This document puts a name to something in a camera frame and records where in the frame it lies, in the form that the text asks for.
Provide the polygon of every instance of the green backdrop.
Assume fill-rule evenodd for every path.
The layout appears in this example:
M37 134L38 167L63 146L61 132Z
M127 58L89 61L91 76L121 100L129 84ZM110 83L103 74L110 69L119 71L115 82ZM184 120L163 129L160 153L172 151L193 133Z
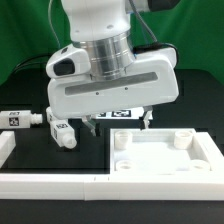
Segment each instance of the green backdrop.
M0 0L0 84L21 60L57 50L48 25L48 0ZM63 46L70 43L69 24L60 0L53 5L53 23ZM182 0L173 10L144 13L162 42L175 44L180 69L209 71L224 84L224 1ZM144 44L132 19L134 45Z

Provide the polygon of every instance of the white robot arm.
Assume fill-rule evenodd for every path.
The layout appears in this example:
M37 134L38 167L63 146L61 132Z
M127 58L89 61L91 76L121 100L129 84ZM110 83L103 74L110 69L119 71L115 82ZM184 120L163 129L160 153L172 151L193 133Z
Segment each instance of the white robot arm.
M154 1L134 2L138 11L150 11ZM56 117L82 117L94 129L88 125L90 115L177 98L176 52L166 48L134 54L127 14L133 6L128 0L62 0L62 5L72 44L47 64L49 101Z

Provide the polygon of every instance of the metal cylinder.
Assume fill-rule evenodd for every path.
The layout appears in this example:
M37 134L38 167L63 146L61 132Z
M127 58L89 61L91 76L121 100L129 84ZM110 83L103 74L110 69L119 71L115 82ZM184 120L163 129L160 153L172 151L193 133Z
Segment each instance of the metal cylinder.
M124 76L125 67L135 60L129 32L98 41L73 42L73 45L88 52L95 81L114 80Z

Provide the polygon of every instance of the white platform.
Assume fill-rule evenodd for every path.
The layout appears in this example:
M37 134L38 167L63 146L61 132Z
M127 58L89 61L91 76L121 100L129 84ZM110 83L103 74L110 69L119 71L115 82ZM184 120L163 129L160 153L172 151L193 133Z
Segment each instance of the white platform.
M111 130L109 175L1 174L1 199L67 200L224 200L224 158L207 133L193 133L192 147L173 147L177 129L129 130L133 144L122 152L114 147ZM119 160L136 169L115 170ZM210 171L190 171L188 162L208 162Z

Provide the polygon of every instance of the black table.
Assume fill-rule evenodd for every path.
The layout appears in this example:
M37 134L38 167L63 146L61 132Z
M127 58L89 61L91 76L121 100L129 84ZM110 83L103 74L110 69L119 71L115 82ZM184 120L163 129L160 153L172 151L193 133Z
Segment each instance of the black table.
M224 152L224 86L205 71L177 70L176 74L180 96L173 103L154 106L151 127L206 131ZM0 110L45 115L48 82L45 71L39 69L10 77L0 86ZM138 127L137 121L102 120L103 135L94 138L80 120L70 120L78 149L69 152L57 147L46 116L44 121L32 129L16 130L17 146L2 173L108 173L109 128ZM218 224L224 223L224 202L0 200L0 223Z

